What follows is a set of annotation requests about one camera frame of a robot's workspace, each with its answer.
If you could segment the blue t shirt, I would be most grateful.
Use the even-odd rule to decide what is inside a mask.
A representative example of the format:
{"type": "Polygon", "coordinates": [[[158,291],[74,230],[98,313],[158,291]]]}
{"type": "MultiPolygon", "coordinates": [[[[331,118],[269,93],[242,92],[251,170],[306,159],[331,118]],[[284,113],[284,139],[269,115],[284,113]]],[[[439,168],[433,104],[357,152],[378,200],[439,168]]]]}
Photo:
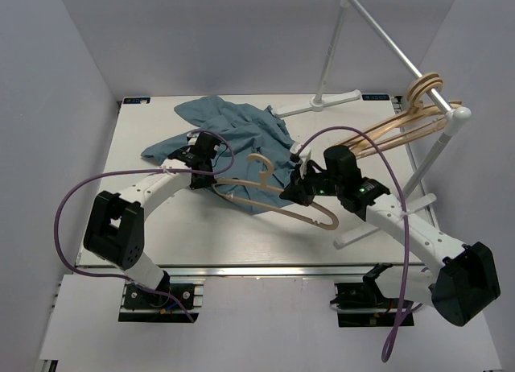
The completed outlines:
{"type": "MultiPolygon", "coordinates": [[[[234,104],[218,96],[202,97],[177,105],[176,114],[191,125],[211,130],[222,135],[235,154],[233,166],[222,177],[259,181],[258,173],[265,168],[260,161],[248,161],[248,155],[258,153],[274,165],[274,173],[268,184],[283,190],[290,183],[290,174],[295,164],[290,160],[290,149],[294,145],[286,123],[272,114],[270,106],[259,109],[250,104],[234,104]]],[[[153,159],[161,164],[173,151],[185,147],[187,133],[176,135],[147,147],[141,157],[153,159]]],[[[283,208],[292,205],[279,198],[277,193],[238,185],[221,185],[216,189],[247,200],[283,208]]]]}

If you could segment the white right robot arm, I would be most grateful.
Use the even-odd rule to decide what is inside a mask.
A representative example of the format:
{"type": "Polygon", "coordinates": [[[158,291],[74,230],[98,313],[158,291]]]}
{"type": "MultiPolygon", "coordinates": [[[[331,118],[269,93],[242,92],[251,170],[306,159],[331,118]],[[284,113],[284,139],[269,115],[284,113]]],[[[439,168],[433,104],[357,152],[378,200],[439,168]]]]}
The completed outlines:
{"type": "Polygon", "coordinates": [[[329,147],[323,157],[320,167],[311,160],[310,149],[296,143],[290,149],[295,168],[280,197],[308,206],[316,196],[334,196],[345,210],[401,243],[428,269],[403,277],[389,263],[376,265],[363,277],[369,304],[384,305],[405,282],[409,301],[429,304],[451,324],[463,326],[500,296],[494,257],[485,244],[468,245],[403,210],[384,184],[362,175],[348,147],[329,147]]]}

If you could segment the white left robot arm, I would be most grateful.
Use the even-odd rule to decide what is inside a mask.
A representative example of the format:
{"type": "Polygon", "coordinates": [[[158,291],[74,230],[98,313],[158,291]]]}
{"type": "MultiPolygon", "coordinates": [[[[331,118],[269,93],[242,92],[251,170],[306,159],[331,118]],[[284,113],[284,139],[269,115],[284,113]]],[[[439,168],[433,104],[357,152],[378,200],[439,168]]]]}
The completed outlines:
{"type": "Polygon", "coordinates": [[[170,297],[169,275],[145,253],[145,221],[178,191],[206,188],[215,182],[212,160],[220,140],[201,132],[173,151],[155,174],[119,192],[103,191],[93,202],[84,248],[119,268],[143,286],[142,297],[154,307],[170,297]]]}

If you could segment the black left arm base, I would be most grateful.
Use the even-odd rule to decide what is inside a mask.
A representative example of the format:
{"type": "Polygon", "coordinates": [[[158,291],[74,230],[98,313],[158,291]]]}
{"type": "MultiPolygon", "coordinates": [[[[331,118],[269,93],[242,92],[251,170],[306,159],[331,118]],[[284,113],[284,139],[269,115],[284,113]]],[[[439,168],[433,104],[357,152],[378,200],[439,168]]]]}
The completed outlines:
{"type": "Polygon", "coordinates": [[[168,293],[183,305],[192,320],[175,300],[143,291],[134,283],[126,283],[122,292],[118,321],[164,324],[195,322],[203,304],[204,281],[195,278],[171,279],[168,293]]]}

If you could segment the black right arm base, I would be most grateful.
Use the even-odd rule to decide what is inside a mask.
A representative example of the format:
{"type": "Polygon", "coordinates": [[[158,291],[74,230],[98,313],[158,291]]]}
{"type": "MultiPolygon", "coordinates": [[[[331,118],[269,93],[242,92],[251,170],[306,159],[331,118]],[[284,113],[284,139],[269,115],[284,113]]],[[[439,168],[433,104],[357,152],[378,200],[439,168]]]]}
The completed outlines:
{"type": "Polygon", "coordinates": [[[398,299],[376,297],[363,283],[336,283],[329,302],[337,314],[339,328],[392,328],[398,299]]]}

